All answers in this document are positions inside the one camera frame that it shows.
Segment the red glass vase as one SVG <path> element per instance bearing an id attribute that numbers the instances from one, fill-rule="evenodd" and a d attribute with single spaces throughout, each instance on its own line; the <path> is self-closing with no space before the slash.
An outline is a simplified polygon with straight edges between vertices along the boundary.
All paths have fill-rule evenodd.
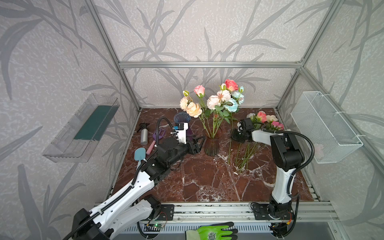
<path id="1" fill-rule="evenodd" d="M 223 130 L 222 128 L 219 128 L 213 138 L 206 138 L 206 142 L 204 144 L 204 152 L 207 156 L 214 157 L 219 153 L 222 134 Z"/>

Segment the blue purple glass vase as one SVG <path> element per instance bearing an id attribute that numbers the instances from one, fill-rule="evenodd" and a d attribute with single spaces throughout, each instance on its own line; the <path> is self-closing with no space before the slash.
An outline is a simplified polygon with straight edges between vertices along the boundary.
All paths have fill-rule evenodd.
<path id="1" fill-rule="evenodd" d="M 191 121 L 191 117 L 187 113 L 185 113 L 185 112 L 177 113 L 174 116 L 174 122 L 176 124 L 178 124 L 178 123 L 188 123 L 189 128 L 186 131 L 186 135 L 187 135 L 188 139 L 192 140 L 193 132 L 192 132 L 192 129 L 191 129 L 190 121 Z"/>

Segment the light blue flower stem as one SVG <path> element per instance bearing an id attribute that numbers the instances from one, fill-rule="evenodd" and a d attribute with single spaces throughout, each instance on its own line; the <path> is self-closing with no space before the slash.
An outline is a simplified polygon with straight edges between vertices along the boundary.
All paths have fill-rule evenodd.
<path id="1" fill-rule="evenodd" d="M 222 84 L 217 92 L 219 104 L 215 106 L 216 118 L 221 122 L 227 122 L 231 127 L 234 122 L 234 113 L 239 111 L 240 106 L 245 101 L 244 87 L 227 86 Z"/>

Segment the white rose stem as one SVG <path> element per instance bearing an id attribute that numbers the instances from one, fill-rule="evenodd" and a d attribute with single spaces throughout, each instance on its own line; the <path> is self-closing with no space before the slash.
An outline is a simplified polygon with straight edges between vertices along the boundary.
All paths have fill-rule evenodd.
<path id="1" fill-rule="evenodd" d="M 225 114 L 225 105 L 231 98 L 231 92 L 228 90 L 226 84 L 220 85 L 220 90 L 208 98 L 207 110 L 205 115 L 209 120 L 208 133 L 210 138 L 214 138 L 219 131 L 219 128 L 229 114 Z"/>

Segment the small pink rose stem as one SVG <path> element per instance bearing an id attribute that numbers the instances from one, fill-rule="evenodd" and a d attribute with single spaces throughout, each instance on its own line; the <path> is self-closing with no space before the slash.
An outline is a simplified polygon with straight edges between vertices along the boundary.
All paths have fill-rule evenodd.
<path id="1" fill-rule="evenodd" d="M 194 92 L 199 99 L 199 105 L 203 111 L 203 113 L 200 115 L 200 120 L 202 121 L 204 130 L 207 132 L 208 137 L 213 138 L 213 131 L 211 130 L 209 123 L 212 110 L 210 110 L 205 104 L 205 88 L 202 85 L 196 86 Z"/>

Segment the pink red rose stem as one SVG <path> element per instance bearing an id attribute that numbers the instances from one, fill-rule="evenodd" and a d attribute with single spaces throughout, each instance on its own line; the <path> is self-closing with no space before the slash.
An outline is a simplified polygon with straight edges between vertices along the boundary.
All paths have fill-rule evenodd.
<path id="1" fill-rule="evenodd" d="M 234 81 L 227 79 L 220 85 L 220 90 L 217 92 L 223 113 L 223 119 L 231 127 L 233 126 L 233 114 L 236 113 L 240 106 L 242 94 L 239 92 L 239 85 Z"/>

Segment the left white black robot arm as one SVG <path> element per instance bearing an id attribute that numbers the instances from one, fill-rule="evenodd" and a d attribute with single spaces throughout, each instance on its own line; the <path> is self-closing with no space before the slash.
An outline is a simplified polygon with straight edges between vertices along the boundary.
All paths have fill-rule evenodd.
<path id="1" fill-rule="evenodd" d="M 156 149 L 141 160 L 133 179 L 107 200 L 90 211 L 81 209 L 73 220 L 66 240 L 112 240 L 134 223 L 154 219 L 160 214 L 161 203 L 153 196 L 143 195 L 152 190 L 186 155 L 201 152 L 206 137 L 188 137 L 187 123 L 169 125 L 171 137 L 156 140 Z"/>

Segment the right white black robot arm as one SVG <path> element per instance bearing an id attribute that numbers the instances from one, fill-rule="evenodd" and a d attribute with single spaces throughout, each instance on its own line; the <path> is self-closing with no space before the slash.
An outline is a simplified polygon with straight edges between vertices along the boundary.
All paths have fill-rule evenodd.
<path id="1" fill-rule="evenodd" d="M 275 186 L 268 204 L 251 203 L 251 210 L 256 220 L 293 219 L 296 211 L 292 209 L 292 200 L 296 207 L 300 203 L 300 194 L 292 194 L 293 183 L 298 171 L 306 165 L 305 156 L 297 140 L 306 136 L 291 131 L 270 130 L 236 130 L 232 131 L 232 139 L 244 143 L 255 142 L 271 146 L 273 162 L 277 167 Z"/>

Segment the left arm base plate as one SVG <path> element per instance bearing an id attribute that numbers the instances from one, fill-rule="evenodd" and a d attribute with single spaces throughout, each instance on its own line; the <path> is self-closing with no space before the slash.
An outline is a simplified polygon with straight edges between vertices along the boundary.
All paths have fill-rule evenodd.
<path id="1" fill-rule="evenodd" d="M 156 207 L 153 220 L 156 221 L 172 221 L 175 213 L 175 205 L 173 204 L 161 204 Z"/>

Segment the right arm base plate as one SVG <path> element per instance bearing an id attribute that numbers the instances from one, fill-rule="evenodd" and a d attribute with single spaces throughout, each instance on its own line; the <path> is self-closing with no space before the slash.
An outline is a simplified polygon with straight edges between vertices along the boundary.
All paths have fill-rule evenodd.
<path id="1" fill-rule="evenodd" d="M 260 204 L 253 202 L 250 205 L 255 216 L 255 220 L 290 220 L 292 217 L 292 202 L 278 204 L 270 202 L 268 204 Z"/>

